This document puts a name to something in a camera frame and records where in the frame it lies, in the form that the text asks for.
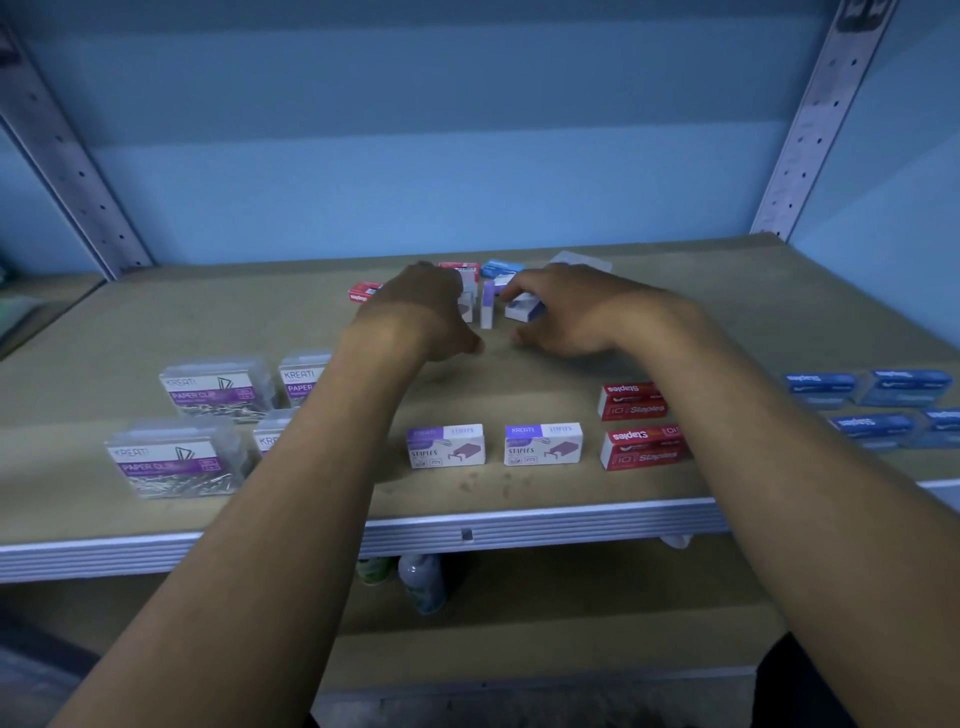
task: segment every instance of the right arm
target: right arm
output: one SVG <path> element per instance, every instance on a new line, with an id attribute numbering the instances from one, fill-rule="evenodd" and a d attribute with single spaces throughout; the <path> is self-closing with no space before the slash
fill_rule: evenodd
<path id="1" fill-rule="evenodd" d="M 691 301 L 585 266 L 503 292 L 520 344 L 621 349 L 677 417 L 751 566 L 859 725 L 960 716 L 960 517 L 799 406 Z"/>

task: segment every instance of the green can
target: green can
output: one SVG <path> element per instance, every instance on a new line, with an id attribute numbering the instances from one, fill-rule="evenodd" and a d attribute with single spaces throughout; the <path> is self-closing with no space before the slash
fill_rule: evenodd
<path id="1" fill-rule="evenodd" d="M 377 556 L 373 559 L 358 559 L 356 566 L 357 576 L 360 577 L 360 581 L 368 586 L 382 584 L 387 580 L 387 577 L 390 576 L 395 561 L 395 556 Z"/>

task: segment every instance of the left hand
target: left hand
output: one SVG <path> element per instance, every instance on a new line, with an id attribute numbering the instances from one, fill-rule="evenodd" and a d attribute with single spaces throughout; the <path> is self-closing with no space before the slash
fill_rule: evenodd
<path id="1" fill-rule="evenodd" d="M 463 281 L 457 271 L 432 263 L 408 265 L 360 306 L 357 324 L 391 321 L 418 336 L 428 361 L 443 361 L 458 353 L 480 353 L 483 339 L 457 309 Z"/>

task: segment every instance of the human hand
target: human hand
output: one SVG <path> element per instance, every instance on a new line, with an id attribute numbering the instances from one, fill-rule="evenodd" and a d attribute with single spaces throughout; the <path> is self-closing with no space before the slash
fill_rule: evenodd
<path id="1" fill-rule="evenodd" d="M 457 271 L 432 263 L 408 265 L 360 306 L 357 325 L 399 329 L 423 349 L 427 361 L 458 353 L 480 353 L 483 339 L 467 326 L 457 308 L 463 280 Z"/>
<path id="2" fill-rule="evenodd" d="M 627 327 L 626 319 L 653 301 L 680 298 L 587 265 L 565 263 L 521 271 L 500 298 L 509 302 L 524 291 L 539 296 L 546 312 L 518 326 L 512 340 L 561 356 L 622 348 L 619 336 Z"/>

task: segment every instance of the left arm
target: left arm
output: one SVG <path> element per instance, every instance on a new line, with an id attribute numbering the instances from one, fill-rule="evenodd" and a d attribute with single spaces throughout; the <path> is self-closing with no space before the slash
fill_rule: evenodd
<path id="1" fill-rule="evenodd" d="M 420 264 L 361 307 L 283 436 L 52 728 L 302 725 L 396 408 L 424 361 L 482 350 L 459 287 Z"/>

